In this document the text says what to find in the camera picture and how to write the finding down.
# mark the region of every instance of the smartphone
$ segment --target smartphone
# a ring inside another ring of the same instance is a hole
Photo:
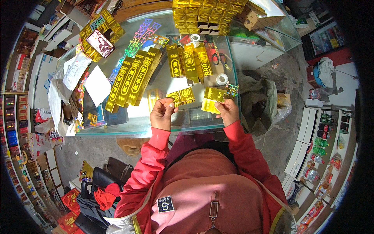
[[[86,41],[104,58],[107,58],[115,49],[114,45],[97,29],[91,33]]]

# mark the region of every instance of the wall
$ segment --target wall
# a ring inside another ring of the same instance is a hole
[[[336,70],[348,73],[352,76],[357,76],[355,63],[347,63],[336,66]],[[356,99],[356,89],[358,89],[358,79],[353,79],[352,76],[336,71],[336,87],[342,87],[343,92],[329,96],[330,102],[326,104],[333,104],[336,106],[354,106]]]

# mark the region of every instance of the pink sweatshirt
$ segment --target pink sweatshirt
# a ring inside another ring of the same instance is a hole
[[[222,233],[262,233],[259,187],[216,150],[190,152],[164,173],[162,185],[151,208],[153,233],[204,233],[212,222]],[[218,203],[211,208],[212,201]]]

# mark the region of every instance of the red jacket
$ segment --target red jacket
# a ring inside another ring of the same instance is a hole
[[[261,152],[255,148],[251,134],[243,132],[240,121],[224,128],[230,141],[239,174],[253,181],[263,194],[263,233],[295,233],[295,219],[286,205],[282,184],[270,173]],[[108,233],[142,233],[151,231],[152,201],[162,190],[160,184],[168,155],[170,132],[152,128],[152,137],[143,144],[142,157],[131,178],[123,187],[115,218],[105,218],[110,225]]]

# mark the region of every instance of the chair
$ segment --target chair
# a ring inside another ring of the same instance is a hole
[[[129,172],[131,173],[133,168],[131,165],[129,165]],[[120,187],[120,190],[123,190],[123,186],[125,185],[126,181],[121,181],[117,178],[115,178],[113,175],[111,175],[109,172],[104,171],[103,169],[99,167],[95,167],[93,170],[93,182],[87,182],[82,181],[81,187],[80,187],[80,194],[83,198],[88,198],[88,190],[87,186],[95,184],[99,187],[107,187],[111,183],[117,183]],[[82,213],[80,213],[77,217],[77,219],[74,222],[83,232],[86,234],[105,234],[106,229],[100,227],[98,224],[92,222],[90,219],[88,219],[86,216],[84,216]]]

